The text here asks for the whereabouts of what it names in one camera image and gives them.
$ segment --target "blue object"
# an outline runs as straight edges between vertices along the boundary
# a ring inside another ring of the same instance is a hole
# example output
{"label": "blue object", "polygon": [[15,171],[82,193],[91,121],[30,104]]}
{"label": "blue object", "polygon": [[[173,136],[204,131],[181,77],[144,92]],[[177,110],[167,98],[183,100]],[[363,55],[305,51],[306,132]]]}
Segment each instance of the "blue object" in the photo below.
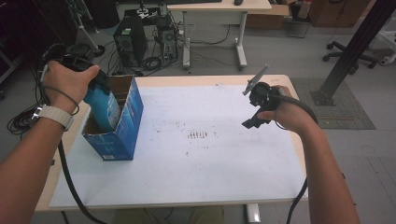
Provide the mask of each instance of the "blue object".
{"label": "blue object", "polygon": [[106,94],[100,85],[96,85],[94,90],[88,89],[84,102],[90,105],[93,117],[104,133],[116,130],[121,111],[113,92]]}
{"label": "blue object", "polygon": [[117,95],[121,92],[128,92],[125,104],[121,107],[122,112],[116,130],[99,133],[96,131],[96,125],[93,124],[96,122],[94,118],[88,117],[82,135],[103,161],[131,161],[134,158],[134,147],[142,119],[143,102],[132,76],[111,77],[110,79],[115,84],[113,91]]}

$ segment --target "dark wall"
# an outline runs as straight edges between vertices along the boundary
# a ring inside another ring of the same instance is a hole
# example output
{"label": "dark wall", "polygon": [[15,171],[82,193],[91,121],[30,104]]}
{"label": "dark wall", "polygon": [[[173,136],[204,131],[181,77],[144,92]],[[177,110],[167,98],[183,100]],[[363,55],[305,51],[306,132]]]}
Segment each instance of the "dark wall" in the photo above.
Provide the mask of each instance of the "dark wall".
{"label": "dark wall", "polygon": [[[32,63],[38,63],[52,44],[66,43],[72,39],[74,43],[76,39],[70,31],[65,31],[65,35],[59,32],[64,29],[65,22],[55,22],[54,18],[62,12],[57,14],[59,8],[46,5],[48,2],[50,0],[0,0],[0,35],[12,38],[18,50]],[[53,2],[58,2],[59,7],[67,10],[64,1]],[[46,17],[49,10],[53,10],[50,20]]]}

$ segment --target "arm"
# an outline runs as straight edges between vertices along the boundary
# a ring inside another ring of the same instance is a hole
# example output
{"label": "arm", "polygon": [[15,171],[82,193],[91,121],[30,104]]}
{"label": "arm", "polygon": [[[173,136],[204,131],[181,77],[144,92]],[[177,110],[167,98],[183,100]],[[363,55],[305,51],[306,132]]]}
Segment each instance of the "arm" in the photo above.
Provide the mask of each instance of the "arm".
{"label": "arm", "polygon": [[[50,62],[44,84],[65,92],[79,103],[98,71],[99,67],[93,66],[77,73]],[[50,105],[69,114],[76,109],[76,105],[59,92],[46,90],[46,94]],[[0,163],[0,223],[30,222],[63,133],[60,123],[41,118]]]}
{"label": "arm", "polygon": [[[282,89],[290,95],[287,88]],[[297,133],[303,142],[311,223],[360,223],[326,134],[305,111],[289,103],[281,103],[275,112],[261,112],[258,118],[274,119],[275,113],[276,121]]]}

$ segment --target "right hand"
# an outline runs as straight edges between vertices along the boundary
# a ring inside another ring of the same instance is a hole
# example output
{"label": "right hand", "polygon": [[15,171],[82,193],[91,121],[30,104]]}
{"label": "right hand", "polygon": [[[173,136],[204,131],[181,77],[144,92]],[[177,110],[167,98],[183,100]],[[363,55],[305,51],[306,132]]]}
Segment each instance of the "right hand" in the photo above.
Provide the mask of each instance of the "right hand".
{"label": "right hand", "polygon": [[[284,86],[282,88],[287,96],[291,97],[290,90]],[[263,111],[257,115],[258,119],[276,120],[284,128],[295,132],[301,133],[306,125],[316,124],[314,120],[299,106],[281,102],[275,111]]]}

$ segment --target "hand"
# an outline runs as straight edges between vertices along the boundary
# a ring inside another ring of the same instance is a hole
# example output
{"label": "hand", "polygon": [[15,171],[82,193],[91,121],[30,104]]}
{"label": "hand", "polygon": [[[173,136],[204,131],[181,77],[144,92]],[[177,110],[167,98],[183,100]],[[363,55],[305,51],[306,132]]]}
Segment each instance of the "hand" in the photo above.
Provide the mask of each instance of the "hand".
{"label": "hand", "polygon": [[[291,97],[290,90],[287,87],[282,88],[287,96]],[[316,125],[312,118],[299,106],[281,102],[276,111],[263,111],[257,115],[258,119],[275,120],[284,128],[300,134],[305,130],[307,125]]]}
{"label": "hand", "polygon": [[[70,96],[79,104],[88,90],[88,84],[96,77],[99,66],[94,65],[83,72],[75,72],[63,65],[50,61],[48,73],[44,76],[44,86],[49,86]],[[45,89],[50,105],[56,106],[70,114],[76,109],[76,104],[58,91]]]}

